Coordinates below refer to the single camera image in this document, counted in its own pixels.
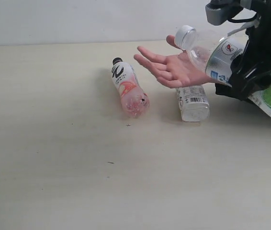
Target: table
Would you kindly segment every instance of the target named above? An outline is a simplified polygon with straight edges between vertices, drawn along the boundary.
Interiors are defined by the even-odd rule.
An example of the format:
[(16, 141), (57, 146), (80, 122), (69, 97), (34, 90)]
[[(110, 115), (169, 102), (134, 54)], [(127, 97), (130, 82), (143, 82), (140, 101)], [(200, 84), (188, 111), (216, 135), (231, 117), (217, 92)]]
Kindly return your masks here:
[[(164, 41), (0, 47), (0, 230), (271, 230), (271, 119), (215, 95), (181, 122), (175, 91), (133, 60)], [(151, 107), (121, 110), (112, 59)]]

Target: bottle cap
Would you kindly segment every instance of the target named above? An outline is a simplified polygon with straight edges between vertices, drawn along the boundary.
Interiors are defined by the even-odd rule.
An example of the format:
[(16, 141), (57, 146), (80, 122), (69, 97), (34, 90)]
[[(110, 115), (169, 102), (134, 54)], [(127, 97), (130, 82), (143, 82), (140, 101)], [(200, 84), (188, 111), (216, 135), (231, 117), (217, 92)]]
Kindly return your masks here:
[(176, 33), (175, 45), (181, 50), (189, 50), (195, 42), (196, 37), (196, 30), (189, 25), (184, 25)]
[(116, 63), (123, 61), (120, 57), (116, 57), (115, 59), (113, 59), (112, 64), (115, 65)]

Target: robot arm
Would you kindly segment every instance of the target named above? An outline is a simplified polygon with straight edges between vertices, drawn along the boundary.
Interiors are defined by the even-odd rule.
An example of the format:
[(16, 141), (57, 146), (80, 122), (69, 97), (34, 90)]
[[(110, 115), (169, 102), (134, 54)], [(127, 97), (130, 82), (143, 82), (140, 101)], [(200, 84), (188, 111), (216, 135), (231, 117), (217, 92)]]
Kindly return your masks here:
[[(250, 19), (233, 19), (243, 9), (256, 12)], [(207, 20), (212, 25), (232, 23), (257, 24), (246, 29), (248, 42), (242, 55), (232, 63), (231, 96), (246, 100), (252, 93), (271, 85), (271, 0), (211, 0), (206, 5)]]

